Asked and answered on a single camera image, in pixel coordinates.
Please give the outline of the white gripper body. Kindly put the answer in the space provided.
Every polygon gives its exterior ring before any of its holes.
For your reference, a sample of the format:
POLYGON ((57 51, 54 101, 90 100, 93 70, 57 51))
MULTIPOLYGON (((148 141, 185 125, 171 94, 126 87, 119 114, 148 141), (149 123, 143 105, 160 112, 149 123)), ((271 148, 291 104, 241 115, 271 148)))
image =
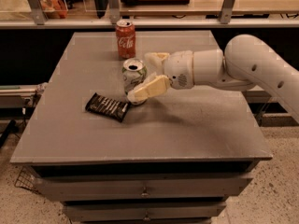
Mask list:
POLYGON ((192 73, 193 53, 190 50, 177 51, 164 60, 164 73, 171 80, 171 87, 177 90, 194 86, 192 73))

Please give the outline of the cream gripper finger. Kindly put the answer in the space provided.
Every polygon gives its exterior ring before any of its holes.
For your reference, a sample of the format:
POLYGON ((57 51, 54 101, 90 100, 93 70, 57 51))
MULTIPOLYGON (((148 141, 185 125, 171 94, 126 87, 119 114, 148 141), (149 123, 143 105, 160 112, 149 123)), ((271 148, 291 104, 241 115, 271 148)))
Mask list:
POLYGON ((129 91, 127 98, 131 103, 143 102, 151 97, 164 94, 170 86, 171 81, 166 75, 153 73, 129 91))
POLYGON ((169 56, 170 54, 167 52, 148 52, 144 55, 144 60, 152 72, 162 75, 164 73, 164 61, 169 56))

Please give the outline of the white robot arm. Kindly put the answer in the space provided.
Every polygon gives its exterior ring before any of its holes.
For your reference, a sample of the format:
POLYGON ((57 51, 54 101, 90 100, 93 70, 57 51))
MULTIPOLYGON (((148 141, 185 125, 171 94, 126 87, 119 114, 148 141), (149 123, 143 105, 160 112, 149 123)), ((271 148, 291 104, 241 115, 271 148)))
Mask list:
POLYGON ((299 121, 299 71, 285 62, 261 39, 237 35, 224 50, 149 52, 146 62, 160 69, 128 92, 130 102, 142 102, 173 88, 207 85, 226 91, 264 89, 299 121))

